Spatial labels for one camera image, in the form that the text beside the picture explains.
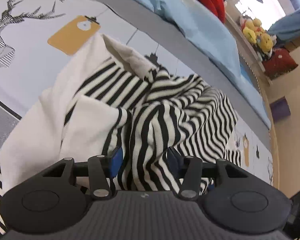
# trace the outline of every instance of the beige wall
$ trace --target beige wall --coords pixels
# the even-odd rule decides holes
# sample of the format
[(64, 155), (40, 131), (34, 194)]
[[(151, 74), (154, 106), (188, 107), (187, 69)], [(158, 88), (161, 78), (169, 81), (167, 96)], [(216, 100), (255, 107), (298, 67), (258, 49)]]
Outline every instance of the beige wall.
[(231, 19), (234, 20), (234, 22), (237, 22), (237, 20), (242, 15), (239, 12), (239, 10), (236, 8), (234, 3), (232, 3), (231, 1), (230, 2), (227, 1), (227, 5), (225, 7), (225, 10), (226, 10), (226, 13), (231, 17)]
[(290, 55), (299, 64), (292, 72), (273, 81), (269, 101), (285, 96), (291, 116), (275, 124), (279, 148), (280, 186), (288, 197), (300, 190), (300, 47)]

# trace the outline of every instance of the metal screw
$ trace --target metal screw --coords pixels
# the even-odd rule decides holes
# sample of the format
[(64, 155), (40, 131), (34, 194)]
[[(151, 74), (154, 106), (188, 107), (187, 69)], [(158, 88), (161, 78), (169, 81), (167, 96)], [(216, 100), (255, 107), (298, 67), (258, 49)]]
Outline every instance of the metal screw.
[(197, 195), (197, 193), (193, 190), (183, 190), (181, 192), (181, 196), (185, 197), (185, 198), (193, 198)]
[(106, 189), (96, 189), (93, 194), (96, 196), (96, 197), (107, 197), (109, 195), (109, 191), (107, 191)]

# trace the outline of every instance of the deer antlers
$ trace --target deer antlers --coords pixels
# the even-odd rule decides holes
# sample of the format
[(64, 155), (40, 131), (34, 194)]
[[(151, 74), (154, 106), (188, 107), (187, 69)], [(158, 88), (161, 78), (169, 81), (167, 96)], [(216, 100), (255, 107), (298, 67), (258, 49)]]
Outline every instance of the deer antlers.
[(52, 14), (54, 14), (55, 7), (56, 7), (56, 1), (54, 1), (52, 10), (49, 11), (49, 12), (47, 12), (47, 13), (41, 13), (41, 14), (37, 15), (37, 12), (41, 9), (41, 6), (39, 6), (32, 13), (22, 13), (18, 17), (21, 17), (21, 18), (31, 18), (31, 19), (53, 19), (53, 18), (57, 18), (57, 17), (65, 15), (65, 13), (63, 13), (63, 14), (58, 14), (58, 15), (52, 16)]
[[(8, 0), (7, 2), (7, 5), (8, 5), (8, 9), (5, 10), (3, 13), (2, 13), (2, 17), (11, 17), (10, 15), (10, 12), (12, 11), (12, 9), (19, 3), (21, 3), (23, 0), (20, 0), (18, 2), (15, 2), (15, 0)], [(52, 10), (47, 12), (47, 13), (41, 13), (41, 14), (38, 14), (38, 11), (41, 9), (41, 6), (39, 6), (36, 10), (34, 10), (32, 13), (22, 13), (20, 14), (19, 16), (15, 16), (13, 17), (14, 19), (14, 22), (17, 23), (17, 22), (21, 22), (21, 21), (24, 21), (24, 18), (31, 18), (31, 19), (53, 19), (53, 18), (57, 18), (57, 17), (60, 17), (60, 16), (63, 16), (65, 15), (64, 13), (63, 14), (58, 14), (58, 15), (54, 15), (54, 12), (55, 12), (55, 7), (56, 7), (56, 1), (54, 1), (54, 4), (53, 4), (53, 7), (52, 7)]]

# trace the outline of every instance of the window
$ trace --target window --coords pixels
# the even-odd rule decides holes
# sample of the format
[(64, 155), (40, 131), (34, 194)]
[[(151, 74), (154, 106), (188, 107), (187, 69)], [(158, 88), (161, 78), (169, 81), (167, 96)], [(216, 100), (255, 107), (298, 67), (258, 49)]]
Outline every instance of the window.
[(265, 30), (286, 15), (278, 0), (240, 0), (235, 6), (244, 16), (260, 19)]

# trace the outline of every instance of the light blue bedsheet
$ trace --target light blue bedsheet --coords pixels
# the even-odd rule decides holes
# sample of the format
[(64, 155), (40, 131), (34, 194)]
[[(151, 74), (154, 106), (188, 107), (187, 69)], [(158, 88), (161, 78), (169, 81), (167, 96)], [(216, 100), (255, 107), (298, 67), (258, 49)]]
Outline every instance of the light blue bedsheet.
[(166, 21), (175, 23), (185, 38), (207, 55), (226, 75), (267, 127), (271, 127), (262, 97), (241, 75), (235, 39), (214, 14), (195, 1), (191, 5), (183, 3), (182, 0), (136, 1)]

